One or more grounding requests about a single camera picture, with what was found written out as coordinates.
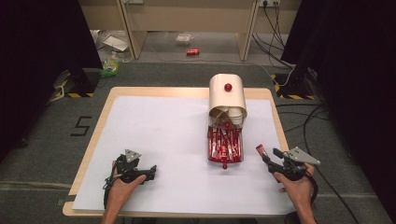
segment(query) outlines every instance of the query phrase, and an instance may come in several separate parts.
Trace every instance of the table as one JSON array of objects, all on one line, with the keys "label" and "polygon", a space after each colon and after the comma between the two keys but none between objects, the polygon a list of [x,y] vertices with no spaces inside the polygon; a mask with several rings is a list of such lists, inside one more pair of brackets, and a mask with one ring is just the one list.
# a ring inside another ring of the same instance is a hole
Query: table
[{"label": "table", "polygon": [[136,59],[148,31],[182,31],[236,33],[245,61],[258,0],[145,0],[144,5],[120,6]]},{"label": "table", "polygon": [[[272,105],[272,112],[274,116],[274,122],[276,125],[276,133],[279,140],[279,144],[281,149],[287,150],[288,145],[286,142],[285,135],[283,134],[283,130],[280,124],[279,116],[276,112],[276,107],[274,104],[274,100],[272,98],[272,94],[267,89],[250,89],[246,88],[245,97],[247,99],[265,99],[269,100]],[[87,147],[84,158],[81,162],[81,165],[78,169],[78,173],[76,175],[75,181],[72,185],[72,188],[69,191],[69,196],[76,195],[81,186],[81,182],[83,180],[84,175],[86,174],[87,168],[90,164],[90,160],[92,158],[92,154],[96,148],[99,137],[101,135],[102,130],[106,124],[107,117],[109,115],[110,109],[113,106],[115,99],[118,96],[163,96],[163,97],[183,97],[183,98],[208,98],[209,97],[209,88],[171,88],[171,87],[116,87],[113,88],[110,94],[107,97],[106,104],[103,108],[102,114],[98,120],[98,123],[95,127],[95,130],[92,134],[92,139]],[[73,210],[73,201],[66,202],[64,204],[64,214],[70,217],[99,217],[102,213],[98,212],[78,212]],[[134,217],[152,217],[153,215],[150,213],[123,213],[125,216],[134,216]],[[177,214],[178,217],[191,217],[191,215],[186,214]],[[155,214],[155,217],[170,217],[168,214]]]}]

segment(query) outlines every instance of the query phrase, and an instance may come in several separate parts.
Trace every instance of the hand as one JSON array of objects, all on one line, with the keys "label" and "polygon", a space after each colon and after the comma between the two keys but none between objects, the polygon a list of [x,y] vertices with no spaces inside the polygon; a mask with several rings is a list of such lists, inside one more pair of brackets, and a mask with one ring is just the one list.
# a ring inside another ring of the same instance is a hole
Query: hand
[{"label": "hand", "polygon": [[106,211],[102,216],[102,224],[113,224],[116,221],[117,215],[121,208],[126,204],[131,197],[134,189],[145,181],[146,176],[141,175],[131,183],[124,183],[117,179],[114,181],[107,197]]},{"label": "hand", "polygon": [[[306,171],[313,175],[315,168],[310,164],[305,164]],[[275,172],[274,176],[279,180],[285,188],[280,192],[287,192],[291,202],[297,210],[301,223],[316,223],[311,208],[311,194],[313,186],[307,177],[303,177],[297,181],[291,181],[284,175]]]}]

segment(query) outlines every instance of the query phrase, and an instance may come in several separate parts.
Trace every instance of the red knob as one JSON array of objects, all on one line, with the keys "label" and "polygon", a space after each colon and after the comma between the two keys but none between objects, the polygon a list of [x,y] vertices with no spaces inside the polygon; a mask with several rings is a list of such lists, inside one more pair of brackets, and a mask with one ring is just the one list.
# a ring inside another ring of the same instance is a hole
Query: red knob
[{"label": "red knob", "polygon": [[230,83],[225,84],[224,90],[231,91],[232,89],[233,89],[233,86]]}]

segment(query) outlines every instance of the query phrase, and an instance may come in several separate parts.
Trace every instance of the white paper sheet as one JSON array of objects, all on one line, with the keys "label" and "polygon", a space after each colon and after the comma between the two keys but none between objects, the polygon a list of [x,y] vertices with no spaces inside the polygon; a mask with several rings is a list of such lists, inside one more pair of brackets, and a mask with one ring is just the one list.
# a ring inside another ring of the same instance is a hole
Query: white paper sheet
[{"label": "white paper sheet", "polygon": [[73,209],[104,210],[102,189],[111,162],[125,148],[142,154],[138,168],[157,165],[123,211],[211,215],[284,215],[293,211],[256,146],[273,161],[279,148],[270,101],[249,100],[243,128],[245,159],[223,170],[207,161],[208,99],[118,97],[92,155]]}]

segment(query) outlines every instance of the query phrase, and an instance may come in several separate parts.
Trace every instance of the hazard stripe tape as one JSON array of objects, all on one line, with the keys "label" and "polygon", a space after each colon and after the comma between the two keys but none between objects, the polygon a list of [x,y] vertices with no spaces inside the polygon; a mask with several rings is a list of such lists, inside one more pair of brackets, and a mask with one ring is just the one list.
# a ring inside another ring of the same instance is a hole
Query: hazard stripe tape
[{"label": "hazard stripe tape", "polygon": [[276,75],[271,75],[271,78],[274,82],[274,88],[277,97],[283,98],[283,99],[293,99],[293,100],[314,100],[313,95],[297,95],[297,94],[284,94],[282,93],[282,86],[279,86],[279,84],[275,81]]},{"label": "hazard stripe tape", "polygon": [[93,97],[93,93],[73,93],[73,92],[69,92],[69,93],[65,93],[64,95],[68,96],[68,97],[73,97],[73,98]]}]

